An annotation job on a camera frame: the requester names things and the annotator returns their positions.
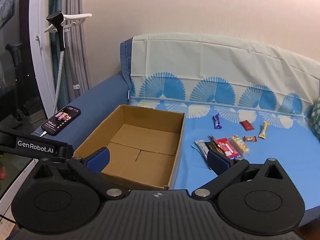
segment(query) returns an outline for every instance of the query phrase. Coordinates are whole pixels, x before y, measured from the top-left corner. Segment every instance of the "metal screw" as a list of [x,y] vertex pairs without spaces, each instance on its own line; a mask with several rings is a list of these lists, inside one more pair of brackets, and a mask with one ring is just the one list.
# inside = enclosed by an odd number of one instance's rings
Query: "metal screw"
[[207,197],[210,195],[210,191],[205,188],[199,188],[195,191],[195,194],[199,197]]
[[122,194],[122,191],[118,188],[111,188],[107,190],[107,195],[110,197],[118,197]]

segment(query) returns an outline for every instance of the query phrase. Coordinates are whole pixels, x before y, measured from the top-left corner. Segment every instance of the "ribbed black surface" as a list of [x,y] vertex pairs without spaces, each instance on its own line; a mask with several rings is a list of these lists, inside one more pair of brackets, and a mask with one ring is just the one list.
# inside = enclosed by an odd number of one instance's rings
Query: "ribbed black surface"
[[301,240],[302,238],[293,232],[267,237],[238,231],[226,224],[209,202],[194,200],[185,190],[161,192],[132,190],[125,199],[105,203],[98,216],[78,230],[62,235],[44,236],[23,229],[12,239]]

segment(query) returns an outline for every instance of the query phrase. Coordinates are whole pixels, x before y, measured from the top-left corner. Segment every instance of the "white fabric cover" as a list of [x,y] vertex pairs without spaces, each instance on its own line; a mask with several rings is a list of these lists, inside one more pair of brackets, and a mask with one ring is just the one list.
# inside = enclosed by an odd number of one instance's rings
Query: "white fabric cover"
[[[152,81],[152,75],[158,78]],[[159,77],[171,82],[161,83]],[[232,37],[146,34],[133,38],[131,78],[133,97],[302,114],[319,98],[320,63],[277,46]]]

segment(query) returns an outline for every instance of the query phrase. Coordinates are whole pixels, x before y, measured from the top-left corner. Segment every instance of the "wooden floor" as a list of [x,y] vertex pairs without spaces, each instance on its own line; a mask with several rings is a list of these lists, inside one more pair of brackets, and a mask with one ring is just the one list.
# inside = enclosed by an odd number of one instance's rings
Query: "wooden floor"
[[311,223],[300,227],[298,232],[305,238],[305,240],[319,240],[320,239],[320,220],[316,219]]

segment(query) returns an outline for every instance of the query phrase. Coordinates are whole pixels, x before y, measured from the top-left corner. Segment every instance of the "green checkered cushion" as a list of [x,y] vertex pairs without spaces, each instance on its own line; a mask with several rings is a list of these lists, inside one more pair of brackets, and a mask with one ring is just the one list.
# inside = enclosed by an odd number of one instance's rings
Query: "green checkered cushion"
[[320,141],[320,98],[316,101],[311,112],[310,125],[313,133]]

